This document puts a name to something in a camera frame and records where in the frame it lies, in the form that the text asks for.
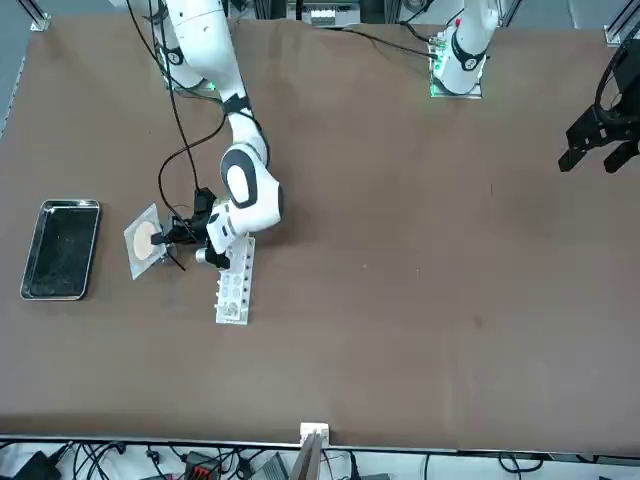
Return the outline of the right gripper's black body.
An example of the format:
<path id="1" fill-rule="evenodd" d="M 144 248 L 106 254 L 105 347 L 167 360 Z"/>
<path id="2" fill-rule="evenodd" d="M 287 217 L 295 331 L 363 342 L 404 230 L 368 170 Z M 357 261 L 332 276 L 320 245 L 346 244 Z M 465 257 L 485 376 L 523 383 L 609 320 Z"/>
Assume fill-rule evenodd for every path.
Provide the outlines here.
<path id="1" fill-rule="evenodd" d="M 211 211 L 195 212 L 190 218 L 179 219 L 170 214 L 169 242 L 181 245 L 207 247 L 211 244 L 207 232 L 207 224 Z"/>

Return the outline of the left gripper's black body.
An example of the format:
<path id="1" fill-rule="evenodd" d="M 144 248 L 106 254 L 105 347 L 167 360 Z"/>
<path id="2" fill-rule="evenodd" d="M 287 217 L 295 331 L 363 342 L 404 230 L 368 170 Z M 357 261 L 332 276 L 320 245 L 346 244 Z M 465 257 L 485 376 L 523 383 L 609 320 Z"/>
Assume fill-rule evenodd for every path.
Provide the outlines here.
<path id="1" fill-rule="evenodd" d="M 603 77 L 605 78 L 604 82 L 607 82 L 610 74 L 613 74 L 619 98 L 613 106 L 602 107 L 601 96 L 604 88 L 598 87 L 599 116 L 607 126 L 638 131 L 639 40 L 633 38 L 625 46 L 620 46 L 612 61 L 612 67 Z"/>

